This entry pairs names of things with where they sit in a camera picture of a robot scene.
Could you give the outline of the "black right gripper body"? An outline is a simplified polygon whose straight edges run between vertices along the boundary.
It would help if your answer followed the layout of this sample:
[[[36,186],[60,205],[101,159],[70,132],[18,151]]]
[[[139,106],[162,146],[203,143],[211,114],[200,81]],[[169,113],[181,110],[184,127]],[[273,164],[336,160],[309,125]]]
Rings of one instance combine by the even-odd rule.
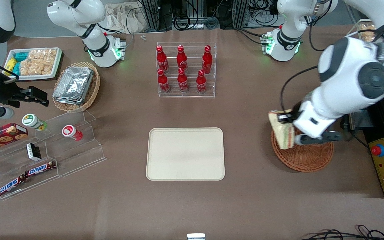
[[[5,84],[0,80],[0,105],[9,105],[14,108],[20,107],[20,101],[24,100],[24,89],[12,82]]]

